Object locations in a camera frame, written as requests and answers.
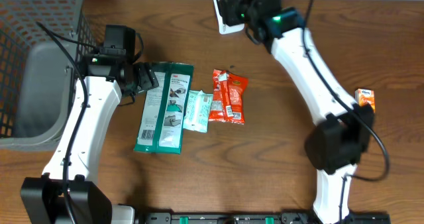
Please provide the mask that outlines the green white package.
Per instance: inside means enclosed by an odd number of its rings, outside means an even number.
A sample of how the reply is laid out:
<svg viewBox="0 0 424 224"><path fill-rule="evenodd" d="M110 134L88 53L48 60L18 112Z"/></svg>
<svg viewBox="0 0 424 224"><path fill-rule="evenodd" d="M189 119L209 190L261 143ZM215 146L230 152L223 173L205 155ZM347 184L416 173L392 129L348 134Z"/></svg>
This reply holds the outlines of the green white package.
<svg viewBox="0 0 424 224"><path fill-rule="evenodd" d="M152 62L158 87L146 92L134 151L180 154L183 119L194 66Z"/></svg>

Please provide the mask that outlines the light blue tissue pack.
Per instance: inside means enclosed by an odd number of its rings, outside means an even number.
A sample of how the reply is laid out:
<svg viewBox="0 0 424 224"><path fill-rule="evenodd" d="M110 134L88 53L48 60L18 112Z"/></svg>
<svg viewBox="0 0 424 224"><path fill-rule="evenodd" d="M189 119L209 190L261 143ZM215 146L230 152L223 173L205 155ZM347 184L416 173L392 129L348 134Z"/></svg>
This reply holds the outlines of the light blue tissue pack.
<svg viewBox="0 0 424 224"><path fill-rule="evenodd" d="M212 100L212 94L207 94L203 91L189 91L183 128L206 133Z"/></svg>

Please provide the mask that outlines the red snack bag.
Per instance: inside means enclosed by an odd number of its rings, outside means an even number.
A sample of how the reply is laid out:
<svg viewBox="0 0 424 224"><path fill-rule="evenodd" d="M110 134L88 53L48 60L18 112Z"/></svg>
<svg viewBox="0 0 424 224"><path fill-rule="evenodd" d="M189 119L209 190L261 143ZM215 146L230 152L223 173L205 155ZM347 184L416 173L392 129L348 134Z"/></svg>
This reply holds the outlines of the red snack bag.
<svg viewBox="0 0 424 224"><path fill-rule="evenodd" d="M229 93L229 73L224 70L213 71L213 100L209 121L229 122L233 117Z"/></svg>
<svg viewBox="0 0 424 224"><path fill-rule="evenodd" d="M229 98L231 102L232 116L229 117L229 121L236 124L245 124L242 95L247 88L248 79L242 76L229 74L228 87L229 87Z"/></svg>

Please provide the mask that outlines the orange tissue pack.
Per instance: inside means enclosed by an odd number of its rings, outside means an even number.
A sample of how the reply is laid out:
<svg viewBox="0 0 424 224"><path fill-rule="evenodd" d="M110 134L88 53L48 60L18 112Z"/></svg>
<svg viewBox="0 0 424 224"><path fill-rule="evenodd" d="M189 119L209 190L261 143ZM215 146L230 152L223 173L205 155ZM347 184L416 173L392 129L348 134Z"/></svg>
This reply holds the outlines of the orange tissue pack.
<svg viewBox="0 0 424 224"><path fill-rule="evenodd" d="M359 106L369 105L373 109L373 112L376 111L375 95L373 90L358 88L355 91L354 96Z"/></svg>

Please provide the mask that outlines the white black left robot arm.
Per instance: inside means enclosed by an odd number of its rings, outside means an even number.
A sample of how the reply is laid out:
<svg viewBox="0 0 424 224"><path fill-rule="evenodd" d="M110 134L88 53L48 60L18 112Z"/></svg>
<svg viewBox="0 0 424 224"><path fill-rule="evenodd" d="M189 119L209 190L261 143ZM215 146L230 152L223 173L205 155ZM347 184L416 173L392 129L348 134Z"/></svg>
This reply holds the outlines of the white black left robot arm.
<svg viewBox="0 0 424 224"><path fill-rule="evenodd" d="M141 36L123 25L107 25L101 46L79 62L74 101L62 138L39 178L25 178L21 199L31 223L136 223L129 205L111 203L97 187L105 135L121 99L158 87L135 50Z"/></svg>

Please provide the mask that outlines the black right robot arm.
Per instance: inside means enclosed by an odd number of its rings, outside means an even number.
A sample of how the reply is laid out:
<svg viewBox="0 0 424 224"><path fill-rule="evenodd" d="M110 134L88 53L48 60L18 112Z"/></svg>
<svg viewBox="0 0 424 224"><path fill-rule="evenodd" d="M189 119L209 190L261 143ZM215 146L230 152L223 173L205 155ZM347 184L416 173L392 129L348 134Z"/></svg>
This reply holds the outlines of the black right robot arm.
<svg viewBox="0 0 424 224"><path fill-rule="evenodd" d="M305 151L317 171L312 221L351 223L350 184L368 150L374 112L359 105L336 80L317 51L307 18L280 0L213 0L220 33L244 30L262 44L288 73L302 96L315 128Z"/></svg>

